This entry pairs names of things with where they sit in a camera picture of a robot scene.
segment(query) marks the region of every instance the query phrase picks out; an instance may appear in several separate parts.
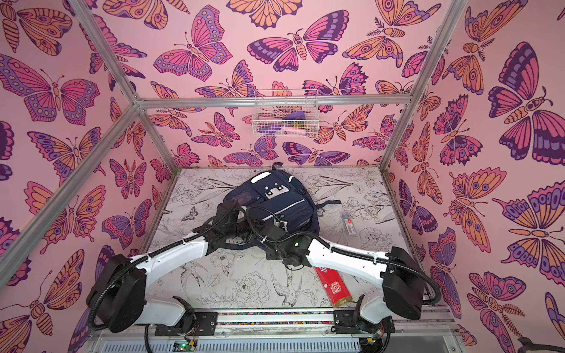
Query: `purple item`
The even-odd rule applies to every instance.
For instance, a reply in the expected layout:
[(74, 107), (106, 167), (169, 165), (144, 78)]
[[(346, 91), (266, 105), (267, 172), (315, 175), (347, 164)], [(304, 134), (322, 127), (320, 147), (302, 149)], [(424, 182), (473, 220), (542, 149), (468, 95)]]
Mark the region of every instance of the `purple item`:
[(300, 110), (300, 111), (297, 111), (297, 112), (294, 112), (294, 113), (290, 113), (284, 119), (285, 120), (306, 120), (306, 115), (304, 114), (304, 111)]

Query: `metal bar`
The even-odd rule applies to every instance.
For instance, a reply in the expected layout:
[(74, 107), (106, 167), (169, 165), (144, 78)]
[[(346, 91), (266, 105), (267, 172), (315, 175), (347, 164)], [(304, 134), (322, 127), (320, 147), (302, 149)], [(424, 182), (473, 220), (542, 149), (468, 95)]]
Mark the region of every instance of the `metal bar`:
[(125, 75), (125, 72), (121, 69), (120, 62), (118, 61), (114, 51), (110, 47), (110, 44), (104, 38), (102, 31), (98, 27), (94, 15), (90, 12), (86, 6), (84, 0), (68, 0), (71, 7), (75, 11), (76, 17), (79, 19), (80, 24), (84, 28), (84, 31), (94, 43), (94, 46), (98, 50), (98, 53), (104, 60), (104, 64), (116, 80), (118, 87), (124, 94), (126, 99), (130, 104), (136, 104), (139, 96), (133, 89), (131, 82)]
[(118, 137), (127, 129), (128, 124), (132, 122), (136, 114), (137, 110), (131, 106), (122, 114), (120, 119), (112, 125), (100, 142), (92, 148), (92, 151), (82, 163), (72, 172), (67, 181), (53, 194), (45, 207), (14, 240), (6, 253), (0, 258), (0, 288), (4, 287), (25, 258), (37, 246), (45, 232), (76, 196), (78, 190), (110, 148), (114, 146)]
[(145, 131), (147, 131), (147, 134), (149, 134), (149, 138), (151, 138), (151, 141), (153, 141), (153, 145), (155, 145), (157, 152), (159, 152), (169, 170), (171, 172), (174, 171), (177, 166), (173, 161), (170, 150), (165, 145), (165, 142), (163, 141), (161, 135), (157, 132), (157, 127), (151, 122), (151, 119), (149, 119), (147, 111), (145, 109), (140, 110), (140, 121), (141, 124), (143, 124)]
[[(409, 94), (360, 94), (360, 95), (319, 95), (318, 104), (409, 104)], [(262, 97), (265, 104), (300, 104), (306, 103), (302, 97)], [(143, 99), (138, 102), (142, 109), (184, 108), (184, 107), (252, 107), (254, 97), (243, 98), (179, 98), (179, 99)]]
[(433, 41), (432, 47), (429, 49), (424, 65), (422, 66), (420, 74), (416, 79), (416, 83), (414, 83), (414, 87), (412, 88), (412, 102), (402, 111), (402, 115), (396, 123), (396, 127), (394, 128), (390, 141), (388, 142), (388, 146), (383, 154), (381, 164), (379, 165), (381, 171), (386, 169), (386, 166), (394, 155), (396, 146), (404, 134), (404, 130), (412, 120), (412, 115), (416, 110), (416, 106), (418, 105), (422, 94), (424, 94), (428, 81), (432, 77), (433, 71), (436, 69), (436, 65), (440, 61), (440, 57), (443, 54), (449, 39), (451, 39), (451, 35), (455, 30), (455, 26), (457, 25), (461, 14), (465, 10), (466, 4), (467, 0), (451, 0), (445, 17), (440, 26), (437, 28), (436, 38)]

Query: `backpack strap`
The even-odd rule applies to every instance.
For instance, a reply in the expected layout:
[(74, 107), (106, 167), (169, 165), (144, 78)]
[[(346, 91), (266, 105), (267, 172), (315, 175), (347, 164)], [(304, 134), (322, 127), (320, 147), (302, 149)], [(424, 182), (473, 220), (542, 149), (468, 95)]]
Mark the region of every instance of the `backpack strap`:
[(316, 209), (319, 209), (319, 208), (323, 208), (327, 204), (332, 204), (332, 203), (336, 203), (336, 204), (340, 203), (341, 204), (341, 200), (327, 200), (324, 203), (319, 203), (319, 204), (316, 204), (314, 206), (316, 207)]

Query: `wire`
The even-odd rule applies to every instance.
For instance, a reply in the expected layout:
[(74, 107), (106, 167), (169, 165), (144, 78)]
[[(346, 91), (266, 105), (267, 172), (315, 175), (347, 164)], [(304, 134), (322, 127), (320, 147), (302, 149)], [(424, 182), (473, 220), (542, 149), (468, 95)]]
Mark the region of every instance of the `wire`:
[(151, 347), (149, 346), (149, 324), (145, 325), (144, 343), (147, 353), (153, 353)]

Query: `bird illustration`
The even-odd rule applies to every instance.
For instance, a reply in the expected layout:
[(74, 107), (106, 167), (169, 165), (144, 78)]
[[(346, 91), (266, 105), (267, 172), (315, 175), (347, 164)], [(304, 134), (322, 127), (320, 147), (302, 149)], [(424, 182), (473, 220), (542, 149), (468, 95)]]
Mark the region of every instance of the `bird illustration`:
[(272, 266), (271, 277), (273, 278), (273, 287), (275, 287), (275, 292), (277, 292), (280, 297), (284, 297), (282, 306), (293, 307), (298, 300), (298, 295), (300, 294), (300, 288), (302, 287), (302, 276), (300, 277), (300, 283), (298, 284), (297, 290), (294, 289), (294, 286), (292, 284), (292, 271), (286, 269), (286, 287), (282, 286), (282, 284), (277, 281), (275, 275), (273, 274)]

